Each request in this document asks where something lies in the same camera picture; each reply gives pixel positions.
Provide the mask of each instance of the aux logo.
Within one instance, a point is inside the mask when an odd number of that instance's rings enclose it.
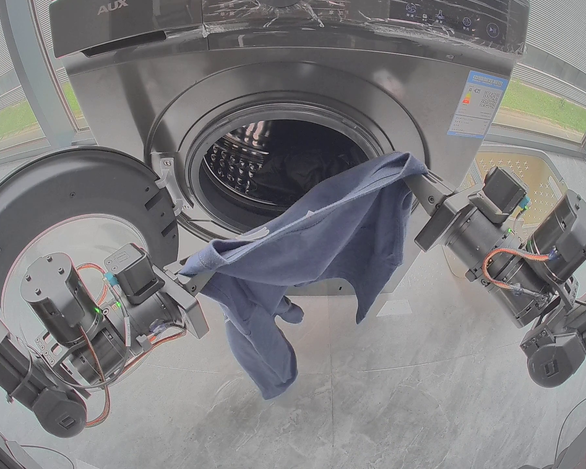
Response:
[[[104,12],[116,11],[117,9],[127,6],[128,4],[126,3],[126,0],[115,0],[112,4],[101,5],[100,10],[98,11],[98,16]]]

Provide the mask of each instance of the plastic film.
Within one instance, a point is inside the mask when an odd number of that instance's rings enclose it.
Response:
[[[525,50],[527,0],[202,0],[203,34],[354,27],[376,35],[460,42],[514,59]]]

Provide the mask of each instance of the front-load washing machine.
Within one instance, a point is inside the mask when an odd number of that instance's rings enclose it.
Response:
[[[98,144],[164,177],[178,223],[207,241],[386,152],[459,185],[528,13],[527,0],[57,0],[50,22]],[[410,238],[427,219],[414,209]],[[409,241],[386,291],[417,253]]]

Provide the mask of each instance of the play pause button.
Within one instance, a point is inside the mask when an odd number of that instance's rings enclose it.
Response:
[[[486,26],[486,33],[488,33],[488,36],[490,36],[491,38],[497,38],[499,36],[499,26],[496,25],[494,22],[490,22]]]

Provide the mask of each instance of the energy label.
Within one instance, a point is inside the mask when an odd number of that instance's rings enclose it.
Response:
[[[507,87],[505,78],[471,71],[447,134],[483,139]]]

